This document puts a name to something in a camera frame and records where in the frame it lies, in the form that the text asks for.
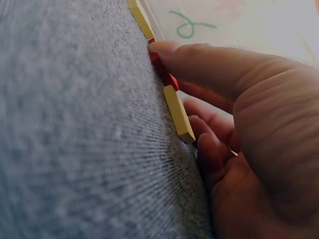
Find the yellow block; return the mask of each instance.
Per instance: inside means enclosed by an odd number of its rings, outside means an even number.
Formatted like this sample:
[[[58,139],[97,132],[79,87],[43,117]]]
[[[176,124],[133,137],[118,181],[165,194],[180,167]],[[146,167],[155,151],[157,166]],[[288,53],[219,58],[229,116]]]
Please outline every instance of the yellow block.
[[[195,136],[178,93],[171,85],[165,86],[163,91],[178,136],[186,143],[193,143]]]
[[[128,0],[129,8],[131,10],[131,13],[133,17],[135,18],[135,21],[140,26],[140,29],[142,30],[144,36],[146,39],[151,39],[154,37],[153,32],[147,23],[145,17],[143,16],[140,7],[137,3],[138,0]]]

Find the gray blanket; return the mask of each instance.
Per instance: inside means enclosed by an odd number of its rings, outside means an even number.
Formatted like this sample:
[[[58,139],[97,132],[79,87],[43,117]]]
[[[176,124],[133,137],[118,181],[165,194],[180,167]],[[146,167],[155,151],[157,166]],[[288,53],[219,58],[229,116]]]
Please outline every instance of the gray blanket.
[[[0,239],[211,238],[126,0],[0,0]]]

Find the white paper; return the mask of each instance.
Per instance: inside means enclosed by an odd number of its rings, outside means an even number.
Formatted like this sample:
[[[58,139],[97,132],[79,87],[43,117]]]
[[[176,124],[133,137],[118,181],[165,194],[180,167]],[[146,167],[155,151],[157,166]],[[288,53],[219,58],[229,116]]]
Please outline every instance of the white paper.
[[[315,0],[140,0],[157,40],[206,42],[318,63]]]

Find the finger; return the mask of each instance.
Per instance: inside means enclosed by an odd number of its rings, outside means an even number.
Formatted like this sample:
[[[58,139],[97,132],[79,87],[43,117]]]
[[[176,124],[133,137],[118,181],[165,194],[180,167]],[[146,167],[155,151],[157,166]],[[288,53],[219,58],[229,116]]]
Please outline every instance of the finger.
[[[226,175],[218,146],[207,133],[198,139],[197,164],[208,190]]]
[[[232,101],[195,85],[186,84],[184,82],[179,82],[178,84],[180,90],[186,94],[201,99],[231,115],[233,114],[234,103]]]
[[[236,153],[240,151],[232,118],[216,112],[196,99],[186,100],[184,107],[188,115],[202,119],[223,144]]]
[[[176,42],[158,41],[150,44],[149,50],[158,53],[166,68],[180,81],[232,101],[253,85],[297,64],[283,57],[208,44],[181,46]]]
[[[220,157],[224,163],[226,163],[226,161],[230,157],[234,156],[234,153],[217,138],[217,136],[214,134],[211,128],[202,119],[200,119],[197,116],[190,116],[189,122],[194,132],[196,140],[198,140],[203,133],[207,133],[210,135],[215,145],[217,146]]]

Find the green drawing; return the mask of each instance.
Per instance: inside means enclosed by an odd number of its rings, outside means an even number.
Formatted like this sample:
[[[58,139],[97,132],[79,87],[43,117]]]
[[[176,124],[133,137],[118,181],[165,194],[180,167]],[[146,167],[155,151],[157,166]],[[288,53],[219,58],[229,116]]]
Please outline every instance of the green drawing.
[[[212,25],[212,24],[209,24],[209,23],[204,23],[204,22],[192,22],[187,16],[184,16],[183,14],[179,13],[179,12],[176,12],[176,11],[169,11],[169,13],[173,13],[173,14],[176,14],[182,18],[184,18],[187,23],[184,23],[182,25],[180,25],[177,30],[176,30],[176,33],[182,37],[182,38],[186,38],[186,39],[190,39],[194,36],[195,34],[195,26],[196,25],[200,25],[200,26],[206,26],[206,27],[210,27],[210,28],[217,28],[217,26],[215,25]],[[190,35],[184,35],[182,34],[180,31],[183,27],[185,26],[191,26],[191,32],[190,32]]]

